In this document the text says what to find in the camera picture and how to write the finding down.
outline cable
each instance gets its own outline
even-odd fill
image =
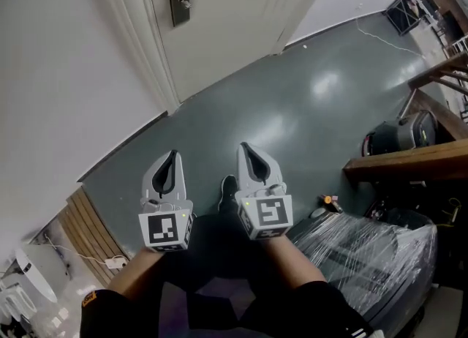
[[[103,263],[102,261],[99,261],[99,260],[97,260],[97,259],[95,259],[95,258],[89,258],[89,257],[87,257],[87,256],[85,256],[85,255],[82,255],[82,254],[80,254],[80,253],[74,251],[73,249],[66,248],[66,247],[64,247],[64,246],[59,246],[59,245],[57,245],[57,244],[52,243],[52,241],[51,241],[50,238],[47,236],[47,234],[44,234],[44,237],[49,241],[50,244],[38,244],[38,246],[51,246],[51,247],[53,247],[53,248],[55,248],[55,249],[57,249],[57,248],[66,249],[67,251],[70,251],[70,252],[72,252],[72,253],[74,253],[74,254],[76,254],[76,255],[82,257],[83,259],[86,259],[86,260],[94,260],[94,261],[96,261],[96,262],[99,263],[99,264],[102,264],[102,265],[106,265],[106,266],[107,266],[106,263]],[[125,260],[127,260],[127,262],[129,261],[129,259],[127,259],[127,258],[126,258],[125,256],[123,256],[123,255],[116,255],[116,256],[114,256],[112,259],[115,259],[115,258],[124,258]]]
[[[399,49],[399,50],[405,50],[406,52],[410,52],[412,54],[415,54],[416,56],[419,56],[419,57],[422,57],[423,59],[426,59],[426,57],[420,53],[417,53],[413,50],[410,50],[410,49],[406,49],[406,48],[400,48],[400,47],[397,47],[396,45],[393,45],[391,42],[387,42],[386,40],[382,39],[381,37],[378,37],[377,35],[373,35],[373,34],[370,34],[368,32],[365,32],[364,30],[362,30],[360,27],[359,27],[359,17],[356,18],[356,26],[358,27],[358,30],[360,32],[362,32],[364,35],[368,35],[370,37],[376,37],[378,40],[380,40],[381,42],[384,42],[385,44],[388,44],[389,46],[391,47],[394,47],[396,49]]]

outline white stripe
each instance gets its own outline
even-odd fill
[[[352,333],[351,335],[353,337],[357,336],[359,333],[362,333],[364,331],[364,329],[359,329],[359,330],[356,330],[354,333]]]

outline door frame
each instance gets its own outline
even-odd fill
[[[181,101],[167,62],[152,0],[108,1],[147,85],[156,96],[156,100],[163,103],[171,115],[181,105]],[[314,1],[301,0],[292,11],[283,32],[272,45],[270,55],[282,53]]]

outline wooden stair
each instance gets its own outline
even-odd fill
[[[110,270],[104,260],[115,256],[125,256],[116,241],[107,231],[83,188],[78,189],[67,199],[67,206],[58,214],[66,235],[91,272],[107,287],[118,270]]]

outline baseboard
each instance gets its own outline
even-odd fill
[[[350,18],[350,19],[347,19],[347,20],[343,20],[342,22],[336,23],[336,24],[334,24],[332,26],[325,27],[324,29],[314,31],[311,34],[307,34],[306,36],[300,37],[299,39],[293,40],[292,42],[288,42],[286,44],[286,46],[284,47],[284,49],[286,50],[288,48],[294,47],[297,44],[301,44],[303,42],[306,42],[307,40],[311,39],[312,37],[319,36],[319,35],[323,34],[326,31],[330,31],[330,30],[332,30],[332,29],[334,29],[336,27],[342,26],[342,25],[344,25],[346,23],[353,22],[356,19],[370,17],[371,15],[381,13],[381,12],[384,12],[384,11],[385,11],[385,9],[377,10],[376,12],[366,13],[366,14],[363,14],[363,15],[359,15],[358,17],[353,17],[353,18]]]
[[[88,171],[86,171],[78,180],[78,183],[83,182],[86,177],[88,177],[91,173],[93,173],[99,166],[101,166],[104,162],[106,162],[108,159],[110,159],[117,151],[119,151],[122,147],[130,143],[133,139],[135,139],[139,134],[144,132],[146,129],[149,127],[153,126],[156,122],[158,122],[160,119],[163,119],[164,117],[167,117],[167,111],[164,113],[159,114],[155,119],[152,119],[150,122],[148,122],[145,126],[141,127],[139,130],[131,134],[127,139],[125,139],[122,143],[120,143],[117,147],[115,147],[112,151],[110,151],[108,154],[106,154],[103,158],[101,158],[100,161],[98,161],[94,166],[92,166]]]

